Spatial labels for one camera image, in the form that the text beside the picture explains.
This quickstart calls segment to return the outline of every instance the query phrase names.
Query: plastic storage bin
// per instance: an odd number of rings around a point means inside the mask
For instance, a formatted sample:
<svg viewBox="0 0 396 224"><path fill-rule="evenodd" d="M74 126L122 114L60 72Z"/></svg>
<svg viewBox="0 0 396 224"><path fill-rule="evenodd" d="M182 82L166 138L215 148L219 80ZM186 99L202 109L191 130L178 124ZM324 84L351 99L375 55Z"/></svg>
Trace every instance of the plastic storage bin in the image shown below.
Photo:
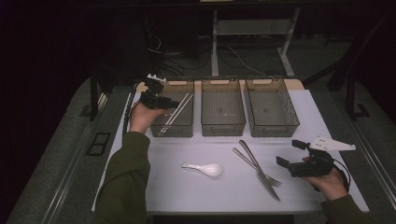
<svg viewBox="0 0 396 224"><path fill-rule="evenodd" d="M203 136L243 134L246 119L238 78L203 80L201 123Z"/></svg>
<svg viewBox="0 0 396 224"><path fill-rule="evenodd" d="M188 99L194 94L194 81L192 78L167 78L168 82L163 84L161 96L170 97L174 101L182 102L183 98ZM172 125L166 125L169 118L176 109L169 109L167 115L161 115L154 120L150 129L154 137L192 137L193 130L193 103L194 97L180 111Z"/></svg>
<svg viewBox="0 0 396 224"><path fill-rule="evenodd" d="M247 78L247 117L252 137L292 137L300 121L281 77Z"/></svg>

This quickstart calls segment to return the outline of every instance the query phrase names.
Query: olive jacket sleeve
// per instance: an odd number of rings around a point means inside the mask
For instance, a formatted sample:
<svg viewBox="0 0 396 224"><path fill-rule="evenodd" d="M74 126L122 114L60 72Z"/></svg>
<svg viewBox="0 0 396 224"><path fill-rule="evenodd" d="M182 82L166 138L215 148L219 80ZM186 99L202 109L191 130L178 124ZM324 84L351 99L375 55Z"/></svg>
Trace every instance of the olive jacket sleeve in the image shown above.
<svg viewBox="0 0 396 224"><path fill-rule="evenodd" d="M122 137L121 149L108 162L93 223L147 223L148 149L149 139L142 133Z"/></svg>
<svg viewBox="0 0 396 224"><path fill-rule="evenodd" d="M330 224L377 223L369 213L363 213L350 195L320 204Z"/></svg>

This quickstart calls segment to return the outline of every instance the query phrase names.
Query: white table surface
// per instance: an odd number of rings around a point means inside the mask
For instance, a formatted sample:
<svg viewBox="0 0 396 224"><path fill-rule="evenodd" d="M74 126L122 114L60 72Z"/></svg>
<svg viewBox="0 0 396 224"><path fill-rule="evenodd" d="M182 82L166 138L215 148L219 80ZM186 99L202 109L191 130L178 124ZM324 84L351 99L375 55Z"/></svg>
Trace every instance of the white table surface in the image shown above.
<svg viewBox="0 0 396 224"><path fill-rule="evenodd" d="M307 150L292 147L291 139L313 142L318 135L331 137L309 91L289 91L301 123L292 138L253 138L248 122L243 136L203 137L201 93L199 88L195 90L192 138L159 138L147 131L151 140L148 151L151 170L146 196L150 215L290 215L321 210L319 203L324 201L321 194L301 178L291 177L287 169L276 164L276 156L290 162L300 162L302 157L308 156ZM123 115L110 156L121 147L122 122ZM233 153L233 147L236 147L247 155L238 143L240 139L247 142L263 171L283 183L279 188L274 188L280 202L270 195L256 170ZM339 152L331 152L331 155L344 163ZM218 163L223 172L211 177L200 171L181 168L183 162ZM362 211L369 211L353 179L349 193Z"/></svg>

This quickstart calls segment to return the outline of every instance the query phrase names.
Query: white plastic spoon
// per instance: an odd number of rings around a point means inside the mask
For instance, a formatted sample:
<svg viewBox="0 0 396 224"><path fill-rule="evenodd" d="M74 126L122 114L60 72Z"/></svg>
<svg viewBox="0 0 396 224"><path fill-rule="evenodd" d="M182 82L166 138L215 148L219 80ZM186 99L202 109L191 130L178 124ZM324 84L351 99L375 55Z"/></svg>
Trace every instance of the white plastic spoon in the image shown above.
<svg viewBox="0 0 396 224"><path fill-rule="evenodd" d="M183 162L181 168L191 168L202 171L206 175L218 176L221 174L222 167L218 164L208 164L208 165L195 165Z"/></svg>

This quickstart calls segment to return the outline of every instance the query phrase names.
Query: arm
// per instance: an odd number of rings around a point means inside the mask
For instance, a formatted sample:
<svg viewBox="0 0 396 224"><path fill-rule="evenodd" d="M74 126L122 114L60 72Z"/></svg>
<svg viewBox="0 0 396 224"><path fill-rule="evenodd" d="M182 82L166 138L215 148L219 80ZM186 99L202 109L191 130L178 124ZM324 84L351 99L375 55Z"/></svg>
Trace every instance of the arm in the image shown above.
<svg viewBox="0 0 396 224"><path fill-rule="evenodd" d="M330 224L377 223L355 204L352 197L347 193L341 176L335 169L332 169L325 176L309 176L303 177L303 179L316 186L326 198L327 201L320 205Z"/></svg>
<svg viewBox="0 0 396 224"><path fill-rule="evenodd" d="M134 105L130 131L108 162L105 181L95 205L93 223L146 223L146 186L149 180L149 139L145 132L164 110Z"/></svg>

